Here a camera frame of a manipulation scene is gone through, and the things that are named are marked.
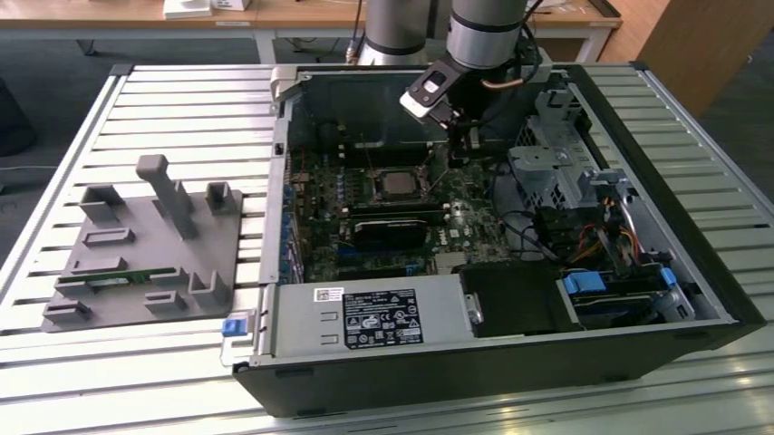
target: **red wire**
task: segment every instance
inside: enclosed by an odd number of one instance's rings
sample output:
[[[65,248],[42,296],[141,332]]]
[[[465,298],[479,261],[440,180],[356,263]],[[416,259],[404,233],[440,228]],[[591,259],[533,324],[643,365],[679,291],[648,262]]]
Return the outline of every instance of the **red wire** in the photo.
[[[588,224],[583,227],[583,230],[580,231],[580,236],[577,237],[580,239],[580,243],[577,244],[577,249],[583,249],[583,235],[585,234],[585,231],[593,227],[593,224]]]

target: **white object on desk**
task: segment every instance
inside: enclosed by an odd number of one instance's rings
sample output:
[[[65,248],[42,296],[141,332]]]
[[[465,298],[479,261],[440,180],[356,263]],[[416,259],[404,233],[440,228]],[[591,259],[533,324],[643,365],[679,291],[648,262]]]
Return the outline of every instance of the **white object on desk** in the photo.
[[[250,0],[212,0],[212,7],[228,11],[242,11],[249,3]]]
[[[532,5],[535,4],[535,1],[536,1],[536,0],[529,0],[529,1],[527,2],[527,9],[528,9],[529,7],[532,7]],[[561,6],[561,5],[564,5],[565,3],[568,3],[568,1],[567,1],[567,0],[543,0],[543,4],[540,5],[540,7],[537,7],[537,10],[539,10],[539,9],[545,9],[547,7]]]
[[[213,14],[209,0],[164,0],[164,18],[190,18]]]

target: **white sticker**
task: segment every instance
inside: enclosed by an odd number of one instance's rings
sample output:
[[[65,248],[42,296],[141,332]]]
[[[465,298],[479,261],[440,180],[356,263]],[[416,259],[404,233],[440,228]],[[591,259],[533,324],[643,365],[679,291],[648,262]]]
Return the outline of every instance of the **white sticker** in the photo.
[[[246,27],[250,25],[249,21],[216,21],[214,25],[222,25],[228,27]]]
[[[342,287],[314,289],[314,302],[336,302],[341,300]]]
[[[106,287],[108,285],[128,285],[129,280],[125,278],[98,279],[96,281],[89,281],[88,284],[92,287]]]

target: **green circuit board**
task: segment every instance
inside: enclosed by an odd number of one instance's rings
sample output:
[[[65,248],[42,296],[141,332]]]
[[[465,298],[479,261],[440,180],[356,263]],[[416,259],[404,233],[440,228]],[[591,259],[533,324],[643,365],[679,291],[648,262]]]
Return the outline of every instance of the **green circuit board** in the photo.
[[[360,279],[360,272],[372,277],[380,277],[381,272],[394,274],[400,271],[405,271],[404,276],[434,275],[444,272],[438,271],[434,259],[449,253],[456,253],[452,257],[464,258],[465,263],[511,258],[504,232],[484,197],[487,176],[480,165],[448,169],[436,160],[421,168],[425,179],[420,184],[429,194],[409,202],[442,203],[442,225],[428,227],[421,247],[368,253],[357,252],[352,245],[345,209],[353,204],[385,202],[373,189],[378,174],[418,169],[346,169],[329,156],[313,153],[304,156],[302,165],[302,172],[296,168],[293,187],[301,239],[305,240],[305,282],[337,281],[346,277]]]

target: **wooden table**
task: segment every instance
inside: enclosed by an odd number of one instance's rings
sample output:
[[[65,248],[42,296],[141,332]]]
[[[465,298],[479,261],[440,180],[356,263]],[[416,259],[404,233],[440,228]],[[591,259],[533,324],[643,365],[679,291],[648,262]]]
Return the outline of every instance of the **wooden table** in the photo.
[[[571,0],[535,17],[540,40],[575,40],[576,60],[596,60],[620,19],[604,17],[588,0]],[[212,11],[212,16],[164,20],[162,0],[2,0],[0,37],[17,39],[250,38],[261,63],[276,63],[273,40],[346,37],[354,0],[252,0],[248,10]]]

